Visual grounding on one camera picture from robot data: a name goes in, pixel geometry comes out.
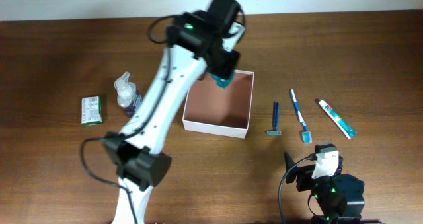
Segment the teal mouthwash bottle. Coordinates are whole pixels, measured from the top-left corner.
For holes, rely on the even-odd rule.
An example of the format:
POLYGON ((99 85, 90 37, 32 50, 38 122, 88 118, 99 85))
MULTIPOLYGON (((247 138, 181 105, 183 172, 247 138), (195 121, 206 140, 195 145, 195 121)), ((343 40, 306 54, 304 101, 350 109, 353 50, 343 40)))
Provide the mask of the teal mouthwash bottle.
POLYGON ((227 88, 230 84, 231 84, 231 82, 233 81, 233 78, 234 78, 234 73, 232 73, 230 76, 229 76, 229 78, 228 79, 223 79, 223 78, 221 78, 221 77, 218 77, 217 75, 212 75, 211 77, 216 81, 216 84, 220 87, 220 88, 222 88, 222 89, 225 89, 225 88, 227 88))

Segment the blue disposable razor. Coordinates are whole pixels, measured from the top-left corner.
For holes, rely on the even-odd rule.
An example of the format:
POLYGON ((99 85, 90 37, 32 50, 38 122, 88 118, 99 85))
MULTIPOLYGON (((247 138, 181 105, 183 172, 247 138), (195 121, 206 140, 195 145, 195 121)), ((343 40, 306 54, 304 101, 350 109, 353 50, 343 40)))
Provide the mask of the blue disposable razor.
POLYGON ((273 107, 273 117, 272 117, 272 130, 266 132, 270 136, 280 136, 282 132, 278 129, 279 124, 279 108, 280 105, 278 102, 274 102, 273 107))

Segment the clear purple spray bottle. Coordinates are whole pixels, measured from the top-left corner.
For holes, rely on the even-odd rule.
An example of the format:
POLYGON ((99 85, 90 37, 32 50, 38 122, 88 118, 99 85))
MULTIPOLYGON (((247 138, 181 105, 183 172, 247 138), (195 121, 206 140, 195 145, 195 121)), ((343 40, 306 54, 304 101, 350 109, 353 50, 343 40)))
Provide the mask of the clear purple spray bottle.
POLYGON ((131 118, 141 106, 142 97, 135 83, 129 81, 130 72, 125 72, 114 82, 117 103, 125 115, 131 118))

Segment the white teal toothpaste tube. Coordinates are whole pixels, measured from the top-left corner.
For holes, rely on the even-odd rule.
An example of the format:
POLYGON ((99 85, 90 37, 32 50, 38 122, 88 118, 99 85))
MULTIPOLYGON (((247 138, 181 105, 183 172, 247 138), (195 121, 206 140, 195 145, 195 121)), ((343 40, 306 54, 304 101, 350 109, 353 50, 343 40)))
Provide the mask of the white teal toothpaste tube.
POLYGON ((328 117, 336 124, 339 130, 346 136, 347 139, 352 139, 357 135, 357 131, 354 130, 341 116, 324 100, 318 102, 322 110, 328 115, 328 117))

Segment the blue white toothbrush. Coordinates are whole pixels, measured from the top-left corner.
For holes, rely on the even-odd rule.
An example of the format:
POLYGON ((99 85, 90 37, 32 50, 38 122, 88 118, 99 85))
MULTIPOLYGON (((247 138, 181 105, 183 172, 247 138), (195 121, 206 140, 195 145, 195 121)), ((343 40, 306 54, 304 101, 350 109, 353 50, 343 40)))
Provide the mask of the blue white toothbrush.
POLYGON ((299 104, 297 102, 297 98, 296 98, 296 95, 295 95, 295 91, 293 89, 290 89, 289 93, 290 93, 290 96, 291 96, 291 101, 293 102, 293 107, 295 109, 297 119, 303 127, 303 132, 301 134, 302 140, 306 144, 311 144, 312 143, 312 135, 311 135, 311 132, 309 131, 309 128, 308 128, 307 124, 305 123, 305 120, 303 119, 303 116, 301 114, 300 107, 299 107, 299 104))

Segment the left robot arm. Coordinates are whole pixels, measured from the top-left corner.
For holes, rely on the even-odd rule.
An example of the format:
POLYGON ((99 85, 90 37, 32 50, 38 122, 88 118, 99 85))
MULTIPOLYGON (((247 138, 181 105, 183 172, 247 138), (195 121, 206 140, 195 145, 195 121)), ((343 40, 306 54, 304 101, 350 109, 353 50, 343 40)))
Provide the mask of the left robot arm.
POLYGON ((243 36, 244 12, 236 0, 211 0, 205 11, 174 15, 165 31, 157 74, 141 106, 119 133, 102 143, 116 165, 120 194, 114 223, 143 223, 149 196, 171 157, 162 152, 169 127, 190 87, 211 74, 221 88, 233 79, 243 36))

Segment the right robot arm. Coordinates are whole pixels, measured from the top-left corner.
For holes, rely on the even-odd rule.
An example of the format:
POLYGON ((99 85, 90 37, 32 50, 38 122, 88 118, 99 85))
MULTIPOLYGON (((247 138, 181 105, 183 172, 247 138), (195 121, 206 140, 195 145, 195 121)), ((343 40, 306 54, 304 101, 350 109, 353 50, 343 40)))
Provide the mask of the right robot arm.
POLYGON ((342 173, 343 157, 338 158, 338 167, 332 176, 312 178, 314 165, 300 167, 304 161, 314 156, 294 162, 288 153, 284 154, 286 173, 281 183, 296 183, 299 192, 309 191, 309 198, 315 198, 322 214, 313 214, 312 223, 359 223, 365 206, 363 197, 364 182, 355 176, 342 173))

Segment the green white soap box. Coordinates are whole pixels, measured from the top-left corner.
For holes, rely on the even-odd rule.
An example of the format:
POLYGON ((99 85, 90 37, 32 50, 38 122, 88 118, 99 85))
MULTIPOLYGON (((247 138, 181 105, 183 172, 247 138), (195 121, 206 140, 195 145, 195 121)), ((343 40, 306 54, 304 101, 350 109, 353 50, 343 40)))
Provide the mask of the green white soap box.
POLYGON ((102 101, 99 96, 85 97, 81 100, 81 124, 94 126, 102 123, 102 101))

